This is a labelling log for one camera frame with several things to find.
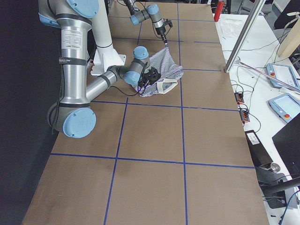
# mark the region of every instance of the brown table surface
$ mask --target brown table surface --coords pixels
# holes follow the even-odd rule
[[[210,7],[158,5],[184,76],[166,95],[97,97],[90,135],[59,134],[23,225],[269,224]],[[116,2],[109,22],[126,65],[138,45],[164,47]]]

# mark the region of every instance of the table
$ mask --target table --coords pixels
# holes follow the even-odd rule
[[[246,21],[247,15],[225,15],[222,14],[220,17],[220,21],[231,19],[231,20],[238,20],[244,22]],[[223,53],[225,59],[229,58],[229,55],[232,50],[236,41],[237,37],[224,37],[222,30],[226,29],[226,27],[221,27],[221,22],[216,23],[218,35],[220,38],[220,42],[222,45]],[[272,30],[270,29],[269,25],[267,24],[266,20],[263,16],[258,16],[249,36],[247,37],[246,43],[244,44],[242,49],[256,49],[261,48],[265,45],[268,45],[276,40]],[[269,62],[274,62],[276,52],[273,50],[278,45],[278,41],[275,41],[273,44],[264,47],[260,50],[253,50],[253,51],[241,51],[239,56],[241,61],[252,66],[252,67],[264,67],[267,63],[267,59],[272,55]],[[276,61],[282,60],[282,58],[276,57]],[[292,65],[291,62],[286,59],[280,61],[280,64],[283,65]],[[238,65],[234,66],[230,71],[230,78],[232,80],[232,84],[235,84],[237,81],[237,67]],[[253,86],[258,78],[258,73],[249,70],[239,68],[238,76],[242,83],[248,84]],[[245,90],[251,90],[251,88],[243,85]],[[260,76],[257,84],[255,86],[255,91],[252,96],[251,100],[251,113],[256,116],[262,126],[259,132],[257,132],[257,136],[261,140],[262,144],[264,145],[265,149],[273,159],[273,161],[280,165],[281,173],[289,174],[287,168],[285,167],[282,159],[280,158],[274,143],[272,141],[272,136],[275,135],[284,125],[283,122],[275,112],[269,107],[267,101],[279,96],[278,89],[271,87],[267,78],[263,75]],[[244,96],[245,103],[249,106],[250,105],[250,95],[246,94]],[[250,123],[246,123],[244,126],[244,130],[251,130],[253,129],[256,131],[259,128],[258,121],[250,116]],[[266,211],[268,214],[268,219],[271,225],[277,225],[279,222],[279,217],[283,214],[284,209],[271,209],[268,204],[265,202]],[[300,222],[300,209],[298,210],[288,210],[284,224],[285,225],[298,225]]]
[[[210,6],[158,5],[173,21],[179,84],[166,95],[97,97],[90,135],[59,134],[24,225],[268,224]],[[126,65],[137,45],[150,55],[164,47],[150,20],[133,26],[119,4],[109,22]]]

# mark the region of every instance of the office chair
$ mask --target office chair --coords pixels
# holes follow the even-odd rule
[[[272,12],[273,1],[274,0],[266,0],[264,6],[262,7],[262,13],[264,14],[265,18],[267,18],[268,14]],[[238,9],[238,14],[248,14],[254,5],[254,2],[255,0],[242,0]]]

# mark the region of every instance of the red cylinder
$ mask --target red cylinder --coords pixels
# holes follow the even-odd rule
[[[224,1],[219,0],[219,2],[217,3],[217,9],[216,9],[216,12],[215,12],[215,17],[214,17],[215,22],[219,21],[221,12],[223,10],[223,6],[224,6]]]

